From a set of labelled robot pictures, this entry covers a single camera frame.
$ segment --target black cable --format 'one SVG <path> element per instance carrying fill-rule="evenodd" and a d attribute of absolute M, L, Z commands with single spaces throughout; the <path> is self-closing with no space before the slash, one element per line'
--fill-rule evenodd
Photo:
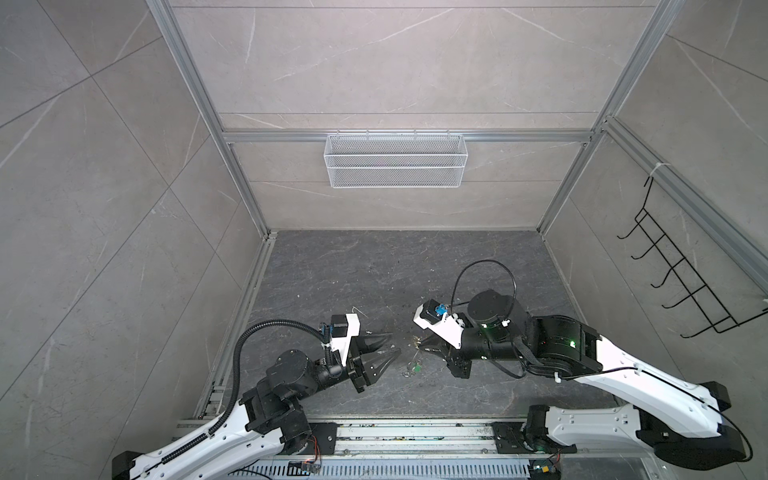
<path fill-rule="evenodd" d="M 464 275 L 464 272 L 467 271 L 469 267 L 471 267 L 472 265 L 477 265 L 478 263 L 495 263 L 499 265 L 501 268 L 503 268 L 509 274 L 509 277 L 512 279 L 512 302 L 510 303 L 509 311 L 505 316 L 506 318 L 509 318 L 509 316 L 512 314 L 512 308 L 515 306 L 515 300 L 517 299 L 517 296 L 518 296 L 518 284 L 517 282 L 515 282 L 515 276 L 512 275 L 512 271 L 510 271 L 510 269 L 507 268 L 506 265 L 499 262 L 498 260 L 493 260 L 491 258 L 476 260 L 470 263 L 469 265 L 465 266 L 464 269 L 458 274 L 458 277 L 456 277 L 456 283 L 453 284 L 453 293 L 451 293 L 451 303 L 449 307 L 451 309 L 451 314 L 453 314 L 453 301 L 456 298 L 456 287 L 458 287 L 458 281 L 462 278 L 462 275 Z"/>
<path fill-rule="evenodd" d="M 702 402 L 704 405 L 706 405 L 707 407 L 709 407 L 709 409 L 710 409 L 710 410 L 712 410 L 713 412 L 717 412 L 717 413 L 719 413 L 721 417 L 723 417 L 724 419 L 726 419 L 726 420 L 728 421 L 728 423 L 730 423 L 730 424 L 731 424 L 731 426 L 733 426 L 733 427 L 736 429 L 736 431 L 737 431 L 737 432 L 739 432 L 739 435 L 741 435 L 741 438 L 742 438 L 742 439 L 744 439 L 744 443 L 746 443 L 746 446 L 747 446 L 747 448 L 750 450 L 750 454 L 749 454 L 749 455 L 747 455 L 747 456 L 746 456 L 746 458 L 743 458 L 743 459 L 741 459 L 741 460 L 736 460 L 736 462 L 737 462 L 737 463 L 744 463 L 744 462 L 748 462 L 749 460 L 751 460 L 751 459 L 752 459 L 752 457 L 753 457 L 753 453 L 754 453 L 754 451 L 752 450 L 752 444 L 750 443 L 750 440 L 749 440 L 749 439 L 746 437 L 746 435 L 744 435 L 744 432 L 742 432 L 742 431 L 741 431 L 741 429 L 738 427 L 738 425 L 736 425 L 735 423 L 733 423 L 733 420 L 731 420 L 731 419 L 729 419 L 728 417 L 726 417 L 726 416 L 725 416 L 725 415 L 724 415 L 724 414 L 723 414 L 723 413 L 722 413 L 720 410 L 718 410 L 718 409 L 714 408 L 714 407 L 713 407 L 712 405 L 710 405 L 709 403 L 706 403 L 705 401 L 703 401 L 703 400 L 702 400 L 702 399 L 700 399 L 699 397 L 695 396 L 693 393 L 690 393 L 690 392 L 688 392 L 688 391 L 686 391 L 686 390 L 684 390 L 684 389 L 680 388 L 679 386 L 677 386 L 677 385 L 673 384 L 672 382 L 668 382 L 667 380 L 665 380 L 665 379 L 662 379 L 661 377 L 658 377 L 658 376 L 654 375 L 654 374 L 653 374 L 653 373 L 651 373 L 651 372 L 646 372 L 645 370 L 643 370 L 643 373 L 645 373 L 645 374 L 647 374 L 647 375 L 650 375 L 650 376 L 654 377 L 656 380 L 659 380 L 660 382 L 666 383 L 667 385 L 669 385 L 669 386 L 671 386 L 671 387 L 673 387 L 673 388 L 675 388 L 675 389 L 678 389 L 678 390 L 680 390 L 682 393 L 684 393 L 684 394 L 688 395 L 688 396 L 689 396 L 689 397 L 691 397 L 692 399 L 696 399 L 696 400 L 698 400 L 699 402 Z"/>
<path fill-rule="evenodd" d="M 547 460 L 552 464 L 553 467 L 560 462 L 560 455 L 562 454 L 562 452 L 563 452 L 563 449 L 558 449 L 555 453 L 553 453 L 552 455 L 549 455 L 549 458 L 547 458 Z M 553 462 L 552 457 L 554 457 L 555 455 L 558 456 L 558 459 Z"/>
<path fill-rule="evenodd" d="M 331 327 L 326 325 L 325 323 L 320 328 L 320 332 L 323 334 L 323 345 L 328 345 L 329 347 L 323 349 L 323 355 L 326 359 L 326 368 L 328 369 L 328 374 L 331 375 L 331 378 L 338 379 L 342 373 L 343 370 L 339 369 L 339 372 L 337 374 L 333 374 L 333 369 L 331 369 L 331 366 L 335 363 L 333 360 L 333 352 L 330 349 L 331 344 Z"/>
<path fill-rule="evenodd" d="M 602 372 L 585 373 L 584 375 L 562 376 L 562 377 L 560 377 L 560 379 L 562 379 L 562 380 L 580 379 L 580 378 L 584 378 L 585 376 L 602 375 L 604 373 L 620 372 L 621 370 L 637 370 L 637 367 L 636 366 L 620 366 L 617 369 L 603 370 Z"/>
<path fill-rule="evenodd" d="M 165 464 L 170 462 L 171 460 L 185 453 L 187 450 L 191 449 L 192 447 L 202 442 L 203 440 L 212 437 L 214 433 L 227 421 L 230 414 L 234 410 L 235 405 L 237 405 L 237 397 L 238 397 L 238 394 L 240 393 L 240 353 L 243 350 L 243 345 L 245 344 L 245 341 L 248 340 L 248 337 L 250 337 L 255 332 L 258 332 L 263 328 L 267 328 L 268 326 L 290 326 L 292 328 L 302 330 L 304 332 L 309 333 L 310 335 L 315 336 L 315 338 L 317 338 L 321 343 L 323 343 L 323 348 L 325 349 L 326 358 L 327 358 L 327 354 L 330 351 L 330 346 L 328 346 L 328 343 L 326 342 L 326 337 L 316 329 L 307 325 L 306 323 L 297 322 L 295 320 L 275 319 L 275 320 L 267 320 L 264 322 L 255 323 L 249 326 L 245 330 L 245 332 L 243 332 L 243 335 L 240 335 L 240 338 L 238 338 L 237 342 L 235 343 L 235 349 L 232 354 L 232 394 L 230 396 L 230 401 L 227 403 L 227 408 L 224 410 L 224 413 L 221 415 L 221 417 L 219 417 L 216 423 L 214 423 L 214 425 L 208 429 L 207 436 L 205 434 L 200 434 L 198 437 L 195 437 L 191 441 L 185 443 L 180 448 L 173 450 L 168 455 L 165 455 L 161 459 L 161 463 Z"/>
<path fill-rule="evenodd" d="M 603 373 L 619 372 L 619 371 L 621 371 L 621 370 L 639 370 L 639 369 L 638 369 L 636 366 L 622 366 L 622 367 L 620 367 L 620 368 L 617 368 L 617 369 L 604 370 L 604 371 L 602 371 L 602 372 L 596 372 L 596 373 L 585 373 L 584 375 L 564 376 L 564 377 L 561 377 L 561 378 L 562 378 L 563 380 L 580 379 L 580 378 L 583 378 L 583 377 L 585 377 L 585 376 L 602 375 Z M 667 385 L 669 385 L 670 387 L 672 387 L 672 388 L 674 388 L 674 389 L 680 390 L 682 393 L 684 393 L 684 394 L 688 395 L 688 396 L 689 396 L 689 397 L 691 397 L 692 399 L 694 399 L 694 400 L 697 400 L 698 402 L 701 402 L 701 403 L 703 403 L 704 405 L 706 405 L 706 406 L 707 406 L 707 407 L 708 407 L 710 410 L 712 410 L 713 412 L 719 413 L 721 417 L 723 417 L 724 419 L 726 419 L 726 420 L 728 421 L 728 423 L 730 423 L 730 424 L 731 424 L 731 426 L 733 426 L 733 427 L 736 429 L 736 431 L 737 431 L 737 432 L 739 432 L 739 435 L 741 435 L 741 438 L 742 438 L 742 439 L 744 439 L 744 443 L 746 443 L 746 447 L 747 447 L 747 448 L 750 450 L 750 454 L 749 454 L 749 455 L 747 455 L 745 458 L 743 458 L 743 459 L 741 459 L 741 460 L 736 460 L 736 462 L 737 462 L 737 463 L 745 463 L 745 462 L 748 462 L 749 460 L 751 460 L 751 459 L 752 459 L 752 457 L 753 457 L 753 454 L 754 454 L 754 451 L 752 450 L 752 444 L 750 443 L 750 440 L 749 440 L 749 439 L 746 437 L 746 435 L 744 435 L 744 432 L 742 432 L 742 431 L 741 431 L 741 429 L 739 428 L 739 426 L 738 426 L 738 425 L 736 425 L 735 423 L 733 423 L 733 420 L 731 420 L 730 418 L 726 417 L 726 416 L 725 416 L 725 414 L 723 414 L 723 413 L 722 413 L 720 410 L 718 410 L 718 409 L 714 408 L 714 407 L 713 407 L 712 405 L 710 405 L 709 403 L 706 403 L 705 401 L 703 401 L 703 400 L 702 400 L 702 399 L 700 399 L 699 397 L 695 396 L 693 393 L 691 393 L 691 392 L 688 392 L 688 391 L 687 391 L 687 390 L 685 390 L 685 389 L 682 389 L 681 387 L 679 387 L 679 386 L 675 385 L 674 383 L 672 383 L 672 382 L 668 382 L 667 380 L 665 380 L 665 379 L 662 379 L 661 377 L 659 377 L 659 376 L 656 376 L 656 375 L 654 375 L 653 373 L 651 373 L 651 372 L 648 372 L 647 370 L 642 370 L 641 372 L 642 372 L 642 373 L 645 373 L 646 375 L 652 376 L 653 378 L 655 378 L 656 380 L 658 380 L 658 381 L 660 381 L 660 382 L 662 382 L 662 383 L 666 383 Z"/>
<path fill-rule="evenodd" d="M 155 468 L 155 467 L 158 467 L 159 465 L 163 465 L 163 462 L 158 462 L 158 463 L 156 463 L 156 464 L 152 465 L 150 468 L 147 468 L 147 469 L 146 469 L 146 470 L 144 470 L 142 473 L 140 473 L 140 474 L 136 475 L 135 477 L 133 477 L 131 480 L 136 480 L 137 478 L 141 478 L 141 476 L 142 476 L 143 474 L 145 474 L 145 473 L 147 473 L 147 472 L 151 472 L 153 468 Z"/>
<path fill-rule="evenodd" d="M 272 480 L 272 477 L 270 477 L 270 476 L 268 476 L 268 475 L 264 475 L 264 474 L 263 474 L 263 473 L 261 473 L 261 472 L 255 472 L 255 471 L 253 471 L 253 470 L 249 470 L 249 469 L 247 469 L 247 468 L 238 468 L 237 470 L 233 470 L 233 471 L 232 471 L 232 472 L 230 472 L 230 473 L 234 473 L 234 472 L 246 472 L 246 473 L 253 473 L 254 475 L 261 475 L 261 476 L 262 476 L 262 477 L 264 477 L 264 478 L 268 478 L 269 480 Z"/>
<path fill-rule="evenodd" d="M 499 362 L 497 362 L 497 361 L 495 361 L 493 359 L 488 359 L 488 361 L 491 363 L 491 365 L 495 366 L 497 369 L 499 369 L 502 372 L 506 373 L 507 375 L 509 375 L 513 379 L 521 379 L 521 378 L 523 378 L 525 376 L 525 373 L 527 373 L 527 370 L 525 370 L 525 368 L 523 368 L 523 373 L 521 375 L 518 375 L 517 373 L 513 373 L 512 371 L 507 370 L 501 363 L 499 363 Z"/>
<path fill-rule="evenodd" d="M 518 360 L 520 360 L 520 367 L 523 369 L 523 372 L 528 373 L 528 366 L 525 365 L 525 359 L 523 358 L 523 355 L 518 351 L 518 347 L 516 347 L 514 343 L 512 343 L 512 352 L 515 354 L 515 356 L 518 357 Z"/>

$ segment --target black wire rack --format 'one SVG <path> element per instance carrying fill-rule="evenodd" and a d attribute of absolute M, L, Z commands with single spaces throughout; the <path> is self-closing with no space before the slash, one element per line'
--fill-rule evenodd
<path fill-rule="evenodd" d="M 692 335 L 680 334 L 680 336 L 682 336 L 685 339 L 689 339 L 689 338 L 695 337 L 696 335 L 704 333 L 709 329 L 712 329 L 717 333 L 723 333 L 723 332 L 727 332 L 730 329 L 734 329 L 738 326 L 742 326 L 744 323 L 750 322 L 756 318 L 759 318 L 763 315 L 768 314 L 768 307 L 767 307 L 767 308 L 764 308 L 761 313 L 758 313 L 755 316 L 751 316 L 746 320 L 742 320 L 741 322 L 736 320 L 733 317 L 731 312 L 725 307 L 725 305 L 723 305 L 723 302 L 720 301 L 720 298 L 717 296 L 717 294 L 715 294 L 715 292 L 712 291 L 707 281 L 704 280 L 704 278 L 699 274 L 696 267 L 688 260 L 688 257 L 686 257 L 683 254 L 683 252 L 680 251 L 680 248 L 677 247 L 677 244 L 674 242 L 674 240 L 672 240 L 670 236 L 667 235 L 667 232 L 663 228 L 661 228 L 661 225 L 659 225 L 656 219 L 654 219 L 653 216 L 650 214 L 650 212 L 646 210 L 645 206 L 648 203 L 648 195 L 650 194 L 650 188 L 654 185 L 654 178 L 648 177 L 648 179 L 645 180 L 645 184 L 643 186 L 645 187 L 646 185 L 648 186 L 648 189 L 645 192 L 645 200 L 643 201 L 643 207 L 640 209 L 639 212 L 637 212 L 637 215 L 634 216 L 634 227 L 632 227 L 632 230 L 630 230 L 629 233 L 627 233 L 623 237 L 619 235 L 618 238 L 620 240 L 624 240 L 639 228 L 645 234 L 645 237 L 650 241 L 650 247 L 648 247 L 648 250 L 645 250 L 645 252 L 643 252 L 643 254 L 640 255 L 639 257 L 636 257 L 633 255 L 631 256 L 631 258 L 633 260 L 639 260 L 645 257 L 646 255 L 648 255 L 648 253 L 651 252 L 652 250 L 656 250 L 659 253 L 659 255 L 661 255 L 661 258 L 664 259 L 664 262 L 667 263 L 667 266 L 669 267 L 669 270 L 667 270 L 667 274 L 664 275 L 664 278 L 661 280 L 661 283 L 659 283 L 658 285 L 654 285 L 652 283 L 651 286 L 653 288 L 661 288 L 661 286 L 663 286 L 667 282 L 667 279 L 670 277 L 670 275 L 673 274 L 675 275 L 675 277 L 677 278 L 677 280 L 680 282 L 680 284 L 683 286 L 683 288 L 687 293 L 686 296 L 679 299 L 674 305 L 669 305 L 669 306 L 662 305 L 662 307 L 665 309 L 671 309 L 680 305 L 682 302 L 688 299 L 691 299 L 693 300 L 694 303 L 696 303 L 696 307 L 698 307 L 699 311 L 701 311 L 701 314 L 704 315 L 704 318 L 707 319 L 707 323 L 709 323 L 709 326 L 699 330 L 698 332 Z M 655 225 L 655 227 L 661 232 L 661 235 L 656 240 L 654 240 L 654 238 L 648 233 L 645 227 L 643 227 L 642 222 L 645 220 L 649 220 L 650 222 L 653 222 L 653 225 Z M 661 248 L 659 248 L 659 242 L 661 242 L 663 239 L 667 239 L 667 241 L 674 248 L 674 250 L 680 254 L 679 260 L 672 263 L 672 261 L 670 260 L 670 257 L 668 255 L 665 255 L 664 252 L 661 250 Z M 695 273 L 696 278 L 698 278 L 698 280 L 701 281 L 701 286 L 698 286 L 697 288 L 692 290 L 691 289 L 692 287 L 689 286 L 683 280 L 683 277 L 681 276 L 680 272 L 676 269 L 683 268 L 685 266 L 690 268 L 690 270 Z M 707 312 L 704 310 L 704 308 L 701 306 L 701 302 L 696 298 L 697 294 L 711 295 L 717 301 L 717 303 L 720 304 L 720 307 L 725 312 L 725 317 L 717 321 L 713 321 L 710 318 L 710 316 L 707 315 Z"/>

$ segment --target white wire basket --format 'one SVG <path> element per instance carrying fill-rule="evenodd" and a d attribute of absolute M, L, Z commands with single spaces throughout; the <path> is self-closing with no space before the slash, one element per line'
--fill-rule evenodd
<path fill-rule="evenodd" d="M 334 134 L 323 156 L 333 188 L 458 187 L 467 145 L 460 134 Z"/>

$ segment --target white cable clip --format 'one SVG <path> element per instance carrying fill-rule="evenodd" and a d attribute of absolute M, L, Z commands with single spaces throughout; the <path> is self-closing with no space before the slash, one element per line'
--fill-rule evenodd
<path fill-rule="evenodd" d="M 664 164 L 662 162 L 656 162 L 656 166 L 654 167 L 653 170 L 650 171 L 650 173 L 648 174 L 648 177 L 653 177 L 656 170 L 658 170 L 659 167 L 661 167 L 662 165 L 667 165 L 668 167 L 670 167 L 672 164 Z"/>

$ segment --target marble tile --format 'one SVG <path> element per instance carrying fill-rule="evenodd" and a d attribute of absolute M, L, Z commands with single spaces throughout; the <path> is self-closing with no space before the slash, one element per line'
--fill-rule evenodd
<path fill-rule="evenodd" d="M 144 0 L 40 0 L 89 72 L 161 36 Z"/>
<path fill-rule="evenodd" d="M 323 142 L 235 144 L 248 180 L 328 182 Z"/>
<path fill-rule="evenodd" d="M 254 128 L 587 128 L 597 112 L 558 114 L 228 114 L 227 130 Z"/>
<path fill-rule="evenodd" d="M 273 229 L 533 229 L 559 181 L 470 182 L 458 188 L 331 188 L 251 182 Z"/>
<path fill-rule="evenodd" d="M 213 248 L 240 203 L 227 166 L 209 137 L 170 186 Z"/>
<path fill-rule="evenodd" d="M 746 426 L 745 433 L 753 439 L 753 444 L 760 444 L 755 446 L 757 458 L 741 467 L 747 478 L 759 478 L 759 472 L 766 471 L 766 456 L 762 453 L 765 446 L 761 446 L 765 445 L 765 439 L 760 432 L 768 426 L 761 415 L 768 386 L 768 375 L 761 366 L 765 359 L 762 345 L 768 340 L 765 329 L 768 317 L 719 335 L 709 331 L 693 339 L 680 337 L 703 329 L 707 326 L 706 320 L 690 300 L 671 310 L 662 308 L 663 304 L 670 305 L 683 298 L 682 285 L 671 276 L 663 287 L 651 287 L 651 282 L 659 283 L 667 272 L 660 254 L 649 253 L 641 260 L 632 260 L 630 255 L 643 253 L 650 241 L 639 230 L 626 240 L 617 238 L 631 229 L 631 218 L 639 211 L 646 194 L 643 188 L 646 178 L 642 168 L 608 141 L 591 159 L 571 197 L 620 270 L 680 372 L 690 381 L 716 380 L 729 389 L 733 408 L 728 415 L 739 427 Z M 765 294 L 657 185 L 650 192 L 647 209 L 737 319 L 747 319 L 764 308 Z M 649 227 L 649 223 L 645 222 L 644 226 Z M 669 248 L 663 250 L 671 257 Z M 699 293 L 697 300 L 713 319 L 724 317 L 710 294 Z M 725 478 L 730 472 L 738 471 L 734 471 L 733 466 L 720 468 L 712 471 L 708 478 Z M 692 478 L 690 474 L 680 477 Z"/>
<path fill-rule="evenodd" d="M 533 314 L 574 315 L 536 232 L 283 231 L 251 322 L 291 318 L 316 325 L 334 313 L 354 311 L 362 330 L 393 333 L 392 344 L 402 354 L 385 375 L 362 394 L 343 383 L 303 400 L 312 415 L 525 415 L 533 403 L 614 405 L 598 389 L 531 376 L 513 380 L 480 361 L 473 362 L 469 379 L 455 379 L 440 358 L 414 349 L 414 340 L 425 335 L 412 321 L 415 308 L 429 298 L 448 301 L 461 268 L 481 258 L 511 269 L 519 302 Z M 496 266 L 473 267 L 462 277 L 457 299 L 469 300 L 487 288 L 508 292 L 511 285 Z M 310 358 L 322 355 L 305 333 L 265 329 L 258 335 L 243 347 L 244 389 L 255 386 L 286 349 L 301 348 Z M 421 371 L 404 376 L 409 362 L 418 362 Z"/>
<path fill-rule="evenodd" d="M 579 147 L 559 142 L 469 143 L 463 181 L 560 181 Z M 327 182 L 323 148 L 316 142 L 235 145 L 248 179 L 266 182 Z"/>
<path fill-rule="evenodd" d="M 245 284 L 250 265 L 259 251 L 261 242 L 261 236 L 250 218 L 248 209 L 240 202 L 216 249 L 224 266 L 240 287 Z"/>
<path fill-rule="evenodd" d="M 208 136 L 165 41 L 94 76 L 169 184 Z"/>
<path fill-rule="evenodd" d="M 377 8 L 380 0 L 170 0 L 174 7 Z M 656 0 L 388 0 L 389 7 L 653 7 Z"/>
<path fill-rule="evenodd" d="M 97 478 L 214 252 L 170 191 L 0 400 L 0 477 Z"/>
<path fill-rule="evenodd" d="M 0 125 L 88 76 L 37 2 L 0 4 Z"/>
<path fill-rule="evenodd" d="M 679 375 L 630 287 L 570 199 L 546 241 L 587 324 L 632 355 Z"/>
<path fill-rule="evenodd" d="M 219 111 L 281 114 L 599 111 L 652 10 L 174 9 Z"/>
<path fill-rule="evenodd" d="M 580 142 L 469 143 L 462 182 L 560 181 L 580 148 Z"/>
<path fill-rule="evenodd" d="M 768 78 L 768 4 L 762 0 L 689 0 L 670 35 Z"/>
<path fill-rule="evenodd" d="M 619 113 L 768 248 L 768 81 L 665 38 Z"/>
<path fill-rule="evenodd" d="M 0 128 L 0 392 L 165 188 L 92 80 Z"/>
<path fill-rule="evenodd" d="M 214 255 L 141 390 L 110 458 L 126 450 L 151 452 L 165 446 L 178 421 L 192 418 L 239 296 L 240 288 Z M 111 473 L 111 463 L 105 471 Z"/>

